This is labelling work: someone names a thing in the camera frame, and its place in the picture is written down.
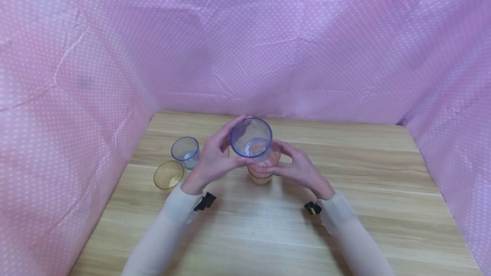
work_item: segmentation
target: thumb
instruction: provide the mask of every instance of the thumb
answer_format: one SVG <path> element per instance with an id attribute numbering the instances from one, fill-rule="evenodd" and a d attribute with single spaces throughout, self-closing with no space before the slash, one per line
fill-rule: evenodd
<path id="1" fill-rule="evenodd" d="M 282 177 L 288 176 L 287 169 L 285 169 L 284 167 L 270 167 L 268 169 L 268 173 L 273 174 L 275 176 L 282 176 Z"/>
<path id="2" fill-rule="evenodd" d="M 256 161 L 252 158 L 245 158 L 245 157 L 235 157 L 235 158 L 230 158 L 230 163 L 233 166 L 234 169 L 237 167 L 243 167 L 246 165 L 252 165 L 255 164 Z"/>

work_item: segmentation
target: polka dot fabric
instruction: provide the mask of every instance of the polka dot fabric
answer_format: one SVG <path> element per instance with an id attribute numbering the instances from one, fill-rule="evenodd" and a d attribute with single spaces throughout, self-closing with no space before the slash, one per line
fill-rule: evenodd
<path id="1" fill-rule="evenodd" d="M 0 273 L 65 275 L 156 109 L 409 128 L 491 276 L 491 0 L 2 0 Z"/>

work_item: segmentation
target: wood grain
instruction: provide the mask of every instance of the wood grain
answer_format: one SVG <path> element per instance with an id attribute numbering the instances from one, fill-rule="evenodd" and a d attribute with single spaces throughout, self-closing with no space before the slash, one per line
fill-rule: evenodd
<path id="1" fill-rule="evenodd" d="M 170 193 L 154 186 L 153 174 L 171 159 L 172 143 L 188 135 L 202 146 L 230 119 L 155 114 L 70 275 L 119 275 Z M 405 128 L 267 121 L 343 193 L 397 275 L 481 275 Z M 256 186 L 242 168 L 206 191 L 217 200 L 200 212 L 166 275 L 351 275 L 319 217 L 303 209 L 314 199 L 306 189 L 279 177 Z"/>

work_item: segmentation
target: wrist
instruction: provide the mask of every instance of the wrist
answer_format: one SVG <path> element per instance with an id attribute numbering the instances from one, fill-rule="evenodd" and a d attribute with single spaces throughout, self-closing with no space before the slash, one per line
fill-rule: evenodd
<path id="1" fill-rule="evenodd" d="M 332 188 L 329 181 L 327 181 L 320 173 L 316 179 L 310 191 L 314 193 L 317 199 L 323 199 L 328 201 L 335 195 L 335 190 Z"/>
<path id="2" fill-rule="evenodd" d="M 204 182 L 203 176 L 195 169 L 184 179 L 181 191 L 188 195 L 200 195 L 208 183 Z"/>

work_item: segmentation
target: person's left hand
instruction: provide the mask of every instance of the person's left hand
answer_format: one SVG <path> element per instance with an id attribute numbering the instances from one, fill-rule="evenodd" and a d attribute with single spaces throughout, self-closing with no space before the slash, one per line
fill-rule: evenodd
<path id="1" fill-rule="evenodd" d="M 198 165 L 186 177 L 181 190 L 189 195 L 199 195 L 205 186 L 214 180 L 225 176 L 237 167 L 254 164 L 254 160 L 245 157 L 228 157 L 223 151 L 230 145 L 230 131 L 245 119 L 241 115 L 233 121 L 224 124 L 219 131 L 206 138 L 203 152 Z"/>

